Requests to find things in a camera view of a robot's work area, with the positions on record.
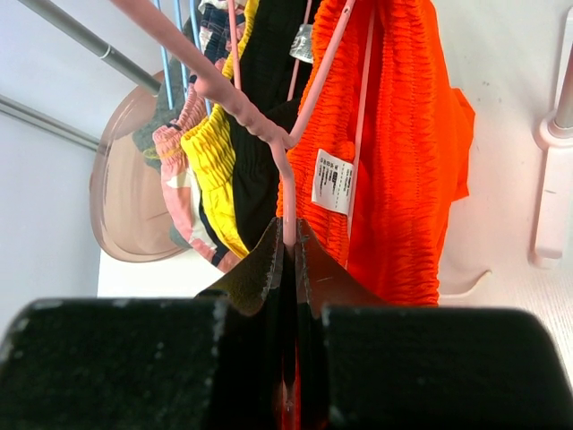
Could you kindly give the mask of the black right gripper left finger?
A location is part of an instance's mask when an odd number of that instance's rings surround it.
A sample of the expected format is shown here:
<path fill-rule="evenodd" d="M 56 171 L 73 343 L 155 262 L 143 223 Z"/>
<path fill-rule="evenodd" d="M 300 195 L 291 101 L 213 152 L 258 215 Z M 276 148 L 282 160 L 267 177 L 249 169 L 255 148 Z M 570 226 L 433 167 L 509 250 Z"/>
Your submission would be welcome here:
<path fill-rule="evenodd" d="M 4 429 L 272 429 L 282 226 L 192 299 L 43 299 L 1 345 Z"/>

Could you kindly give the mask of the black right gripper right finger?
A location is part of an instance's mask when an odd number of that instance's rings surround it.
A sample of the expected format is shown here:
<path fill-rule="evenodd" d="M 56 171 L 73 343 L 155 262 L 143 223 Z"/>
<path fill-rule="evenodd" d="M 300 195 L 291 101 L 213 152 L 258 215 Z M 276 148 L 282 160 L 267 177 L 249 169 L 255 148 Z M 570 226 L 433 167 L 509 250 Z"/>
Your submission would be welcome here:
<path fill-rule="evenodd" d="M 532 314 L 388 304 L 304 220 L 295 275 L 303 428 L 571 428 L 568 378 Z"/>

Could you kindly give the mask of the pink shark print shorts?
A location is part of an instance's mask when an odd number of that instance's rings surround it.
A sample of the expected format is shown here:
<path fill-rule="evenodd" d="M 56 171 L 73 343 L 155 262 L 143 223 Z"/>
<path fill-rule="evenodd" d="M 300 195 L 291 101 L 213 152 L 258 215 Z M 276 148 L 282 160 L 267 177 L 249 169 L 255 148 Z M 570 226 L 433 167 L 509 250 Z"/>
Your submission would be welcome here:
<path fill-rule="evenodd" d="M 201 2 L 196 5 L 200 27 Z M 209 102 L 198 96 L 194 89 L 196 76 L 189 74 L 188 94 L 181 113 L 152 135 L 161 161 L 162 192 L 177 239 L 220 271 L 227 272 L 237 265 L 239 258 L 227 249 L 211 227 L 202 207 L 201 189 L 181 147 L 184 134 L 210 112 Z"/>

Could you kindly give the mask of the yellow shorts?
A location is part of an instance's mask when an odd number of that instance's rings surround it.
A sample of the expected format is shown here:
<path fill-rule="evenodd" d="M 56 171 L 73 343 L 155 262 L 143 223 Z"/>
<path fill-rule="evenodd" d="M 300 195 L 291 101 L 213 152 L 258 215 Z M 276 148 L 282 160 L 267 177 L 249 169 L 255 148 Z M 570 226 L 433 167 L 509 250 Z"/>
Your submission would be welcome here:
<path fill-rule="evenodd" d="M 236 1 L 235 20 L 239 58 L 251 38 L 260 3 Z M 216 60 L 226 87 L 233 83 L 231 38 L 227 1 L 202 1 L 201 48 L 203 54 Z M 181 145 L 201 189 L 202 206 L 218 239 L 239 258 L 248 254 L 238 233 L 233 192 L 235 150 L 231 143 L 230 124 L 226 110 L 217 102 L 198 125 L 186 132 Z"/>

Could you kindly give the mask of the orange shorts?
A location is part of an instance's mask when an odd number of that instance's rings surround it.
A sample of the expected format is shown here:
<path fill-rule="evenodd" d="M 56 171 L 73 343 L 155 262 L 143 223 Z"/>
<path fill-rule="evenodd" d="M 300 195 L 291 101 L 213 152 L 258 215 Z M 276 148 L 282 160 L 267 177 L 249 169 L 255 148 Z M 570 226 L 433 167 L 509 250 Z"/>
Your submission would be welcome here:
<path fill-rule="evenodd" d="M 438 304 L 451 204 L 467 196 L 475 114 L 451 87 L 429 1 L 358 1 L 299 143 L 296 208 L 323 251 L 398 307 Z M 311 199 L 321 152 L 353 169 L 354 205 Z"/>

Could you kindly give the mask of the black shorts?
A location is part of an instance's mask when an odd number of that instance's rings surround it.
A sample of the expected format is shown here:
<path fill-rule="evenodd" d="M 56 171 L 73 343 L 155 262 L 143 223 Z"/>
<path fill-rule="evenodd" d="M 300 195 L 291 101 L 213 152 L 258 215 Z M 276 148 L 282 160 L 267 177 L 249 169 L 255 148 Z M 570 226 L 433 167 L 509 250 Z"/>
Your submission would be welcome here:
<path fill-rule="evenodd" d="M 242 92 L 257 109 L 252 125 L 227 115 L 235 151 L 232 186 L 237 232 L 247 250 L 259 243 L 278 207 L 279 170 L 272 147 L 291 132 L 312 65 L 291 54 L 318 1 L 261 1 L 240 60 Z"/>

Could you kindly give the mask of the grey shorts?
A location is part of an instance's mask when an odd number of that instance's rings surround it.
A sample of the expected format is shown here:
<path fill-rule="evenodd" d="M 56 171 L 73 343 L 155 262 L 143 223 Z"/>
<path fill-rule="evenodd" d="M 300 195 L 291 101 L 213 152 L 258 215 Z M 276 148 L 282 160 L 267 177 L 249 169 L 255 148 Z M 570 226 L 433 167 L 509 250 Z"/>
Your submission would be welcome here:
<path fill-rule="evenodd" d="M 186 67 L 175 56 L 164 63 L 164 80 L 159 88 L 155 111 L 150 121 L 133 134 L 134 144 L 144 162 L 156 171 L 160 170 L 161 161 L 156 153 L 152 135 L 159 127 L 174 121 L 181 113 L 189 75 Z"/>

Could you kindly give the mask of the pink wire hanger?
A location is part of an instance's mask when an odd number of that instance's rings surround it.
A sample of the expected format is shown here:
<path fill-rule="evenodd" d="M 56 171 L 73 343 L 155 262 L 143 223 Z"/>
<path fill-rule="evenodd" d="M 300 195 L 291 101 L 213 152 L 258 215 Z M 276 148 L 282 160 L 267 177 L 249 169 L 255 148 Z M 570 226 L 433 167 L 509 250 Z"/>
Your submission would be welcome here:
<path fill-rule="evenodd" d="M 233 62 L 233 72 L 234 72 L 234 86 L 236 89 L 241 90 L 241 68 L 240 68 L 240 58 L 238 54 L 238 41 L 236 36 L 236 20 L 235 20 L 235 1 L 227 1 L 227 14 L 229 19 L 230 28 L 230 38 L 231 38 L 231 57 Z M 292 72 L 291 82 L 289 86 L 289 91 L 287 99 L 291 100 L 295 93 L 295 86 L 297 75 L 299 72 L 300 60 L 296 59 L 294 62 L 294 68 Z"/>
<path fill-rule="evenodd" d="M 142 1 L 118 1 L 116 6 L 174 55 L 177 39 L 181 37 L 184 62 L 197 74 L 196 92 L 219 103 L 244 125 L 255 123 L 257 109 L 249 99 L 233 85 L 226 87 L 220 83 L 218 80 L 222 74 L 155 6 Z M 324 303 L 324 290 L 312 289 L 319 275 L 331 274 L 329 282 L 339 298 L 364 298 L 368 295 L 346 269 L 327 253 L 309 223 L 297 218 L 295 176 L 286 155 L 287 149 L 300 141 L 310 120 L 353 8 L 353 2 L 347 2 L 340 14 L 293 131 L 270 143 L 283 184 L 283 218 L 280 220 L 283 243 L 279 249 L 283 254 L 280 261 L 287 265 L 287 271 L 281 278 L 281 288 L 288 297 L 288 320 L 282 327 L 286 345 L 282 353 L 282 382 L 278 399 L 284 419 L 297 419 L 308 392 L 327 384 L 320 370 L 324 358 L 312 358 L 314 346 L 311 338 L 301 331 L 304 322 L 317 318 Z"/>

